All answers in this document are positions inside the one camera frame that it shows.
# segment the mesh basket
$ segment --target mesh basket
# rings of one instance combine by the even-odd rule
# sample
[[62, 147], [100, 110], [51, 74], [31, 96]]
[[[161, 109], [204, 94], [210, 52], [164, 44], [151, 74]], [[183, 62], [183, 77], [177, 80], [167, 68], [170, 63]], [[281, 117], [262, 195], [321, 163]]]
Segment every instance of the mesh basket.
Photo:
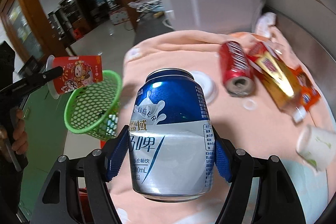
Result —
[[75, 90], [64, 111], [64, 123], [75, 134], [102, 141], [114, 138], [118, 123], [120, 76], [104, 70], [103, 81]]

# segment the black countertop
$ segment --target black countertop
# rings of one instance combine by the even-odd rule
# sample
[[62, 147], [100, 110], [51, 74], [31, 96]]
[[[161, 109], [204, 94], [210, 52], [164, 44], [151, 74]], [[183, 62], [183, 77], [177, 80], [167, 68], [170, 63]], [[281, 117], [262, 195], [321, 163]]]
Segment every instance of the black countertop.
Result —
[[137, 45], [141, 41], [144, 41], [145, 39], [167, 32], [172, 32], [172, 29], [163, 25], [162, 21], [164, 19], [164, 16], [154, 18], [153, 13], [144, 15], [138, 23], [137, 29], [135, 31], [133, 46]]

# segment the cartoon character on cup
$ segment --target cartoon character on cup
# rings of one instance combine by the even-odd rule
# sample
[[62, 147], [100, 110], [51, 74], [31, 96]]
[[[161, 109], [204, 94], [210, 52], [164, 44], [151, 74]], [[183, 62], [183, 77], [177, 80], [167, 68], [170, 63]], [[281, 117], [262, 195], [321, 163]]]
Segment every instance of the cartoon character on cup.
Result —
[[78, 86], [78, 84], [75, 81], [68, 80], [68, 81], [64, 82], [64, 86], [61, 87], [61, 90], [64, 93], [67, 93], [67, 92], [73, 91], [73, 90], [78, 89], [78, 88], [79, 88], [79, 86]]
[[71, 69], [71, 72], [75, 76], [75, 81], [81, 82], [90, 78], [89, 72], [91, 67], [86, 65], [84, 61], [78, 60], [75, 62], [75, 66]]

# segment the crushed red can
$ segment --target crushed red can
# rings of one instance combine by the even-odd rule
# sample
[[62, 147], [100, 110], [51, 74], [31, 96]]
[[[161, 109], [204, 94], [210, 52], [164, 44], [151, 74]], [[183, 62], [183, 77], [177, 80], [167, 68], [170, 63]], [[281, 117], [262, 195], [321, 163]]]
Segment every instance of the crushed red can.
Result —
[[100, 56], [54, 57], [50, 55], [46, 70], [58, 66], [63, 68], [63, 74], [48, 82], [50, 94], [54, 99], [64, 93], [103, 81]]
[[248, 59], [238, 42], [229, 41], [219, 49], [223, 84], [231, 96], [250, 95], [255, 88]]

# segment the screw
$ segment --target screw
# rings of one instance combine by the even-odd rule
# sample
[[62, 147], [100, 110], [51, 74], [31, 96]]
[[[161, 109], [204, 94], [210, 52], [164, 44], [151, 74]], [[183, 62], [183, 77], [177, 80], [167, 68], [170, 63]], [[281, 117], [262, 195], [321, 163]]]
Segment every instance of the screw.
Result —
[[94, 156], [99, 156], [100, 154], [101, 154], [100, 149], [93, 150], [93, 152], [92, 152], [92, 155], [94, 155]]
[[236, 153], [240, 156], [244, 156], [246, 154], [246, 151], [244, 149], [238, 148], [236, 150]]
[[63, 161], [65, 161], [66, 159], [67, 159], [67, 157], [64, 156], [64, 155], [58, 157], [58, 161], [59, 161], [59, 162], [63, 162]]
[[278, 161], [279, 161], [279, 158], [278, 158], [277, 156], [272, 156], [272, 157], [271, 157], [271, 160], [272, 160], [273, 162], [278, 162]]

